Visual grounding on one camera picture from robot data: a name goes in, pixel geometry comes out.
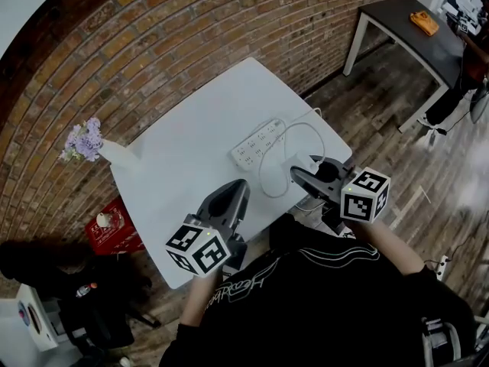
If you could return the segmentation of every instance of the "vase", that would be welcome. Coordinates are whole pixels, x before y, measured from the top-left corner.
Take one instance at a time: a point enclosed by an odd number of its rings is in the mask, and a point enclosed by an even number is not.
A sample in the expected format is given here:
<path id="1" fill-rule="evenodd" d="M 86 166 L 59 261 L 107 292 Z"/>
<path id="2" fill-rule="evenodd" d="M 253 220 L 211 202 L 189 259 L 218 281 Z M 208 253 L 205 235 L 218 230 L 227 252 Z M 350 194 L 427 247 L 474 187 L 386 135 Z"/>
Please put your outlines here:
<path id="1" fill-rule="evenodd" d="M 135 170 L 140 165 L 139 158 L 129 148 L 104 138 L 102 139 L 99 154 L 107 159 L 112 166 Z"/>

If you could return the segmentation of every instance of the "power strip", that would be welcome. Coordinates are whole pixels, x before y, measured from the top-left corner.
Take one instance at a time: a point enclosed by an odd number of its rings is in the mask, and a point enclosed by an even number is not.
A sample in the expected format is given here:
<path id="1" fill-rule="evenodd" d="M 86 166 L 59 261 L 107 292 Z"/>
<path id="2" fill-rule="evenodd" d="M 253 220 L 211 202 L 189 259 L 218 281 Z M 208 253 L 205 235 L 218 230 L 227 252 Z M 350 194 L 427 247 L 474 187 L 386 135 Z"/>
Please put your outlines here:
<path id="1" fill-rule="evenodd" d="M 281 120 L 271 120 L 231 150 L 230 154 L 236 165 L 244 171 L 257 167 L 265 151 L 284 131 L 285 126 Z"/>
<path id="2" fill-rule="evenodd" d="M 446 255 L 443 255 L 438 266 L 436 267 L 436 278 L 439 281 L 443 280 L 443 275 L 445 274 L 446 265 L 448 263 L 449 263 L 449 258 Z"/>

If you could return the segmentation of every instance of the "sneaker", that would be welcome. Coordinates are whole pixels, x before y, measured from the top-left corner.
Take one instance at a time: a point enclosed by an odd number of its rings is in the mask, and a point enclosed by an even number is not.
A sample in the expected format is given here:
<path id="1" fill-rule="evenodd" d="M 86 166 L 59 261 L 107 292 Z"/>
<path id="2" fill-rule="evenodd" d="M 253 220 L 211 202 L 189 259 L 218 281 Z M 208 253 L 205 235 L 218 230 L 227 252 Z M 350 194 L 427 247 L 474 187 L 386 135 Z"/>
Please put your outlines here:
<path id="1" fill-rule="evenodd" d="M 430 124 L 428 122 L 428 119 L 426 117 L 426 114 L 423 114 L 421 117 L 419 117 L 417 119 L 417 121 L 421 124 L 421 125 L 424 125 L 424 126 L 427 126 L 428 128 L 431 128 L 431 129 L 435 129 L 437 127 L 437 125 L 433 125 L 433 124 Z"/>

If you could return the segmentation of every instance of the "red crate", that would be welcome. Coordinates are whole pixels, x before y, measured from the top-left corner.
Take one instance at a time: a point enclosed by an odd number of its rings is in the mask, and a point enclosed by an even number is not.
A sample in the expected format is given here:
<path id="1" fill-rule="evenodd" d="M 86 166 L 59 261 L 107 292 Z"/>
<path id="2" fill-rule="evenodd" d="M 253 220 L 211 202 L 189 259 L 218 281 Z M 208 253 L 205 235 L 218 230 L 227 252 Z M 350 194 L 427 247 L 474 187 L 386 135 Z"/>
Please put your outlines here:
<path id="1" fill-rule="evenodd" d="M 97 255 L 133 253 L 144 250 L 143 242 L 120 196 L 107 205 L 102 213 L 117 213 L 124 219 L 124 225 L 119 229 L 102 228 L 99 227 L 96 219 L 93 219 L 85 226 L 90 245 Z"/>

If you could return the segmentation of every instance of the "curved brick wall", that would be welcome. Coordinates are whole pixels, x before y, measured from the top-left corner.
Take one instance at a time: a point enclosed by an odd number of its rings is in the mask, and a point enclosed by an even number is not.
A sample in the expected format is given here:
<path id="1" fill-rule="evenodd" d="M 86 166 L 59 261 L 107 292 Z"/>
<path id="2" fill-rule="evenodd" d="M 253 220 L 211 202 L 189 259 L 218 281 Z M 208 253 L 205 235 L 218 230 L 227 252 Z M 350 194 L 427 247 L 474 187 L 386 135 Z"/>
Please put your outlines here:
<path id="1" fill-rule="evenodd" d="M 345 61 L 377 0 L 48 0 L 0 61 L 0 242 L 84 241 L 108 164 L 57 160 L 92 115 L 127 144 L 213 77 L 257 58 L 297 93 Z"/>

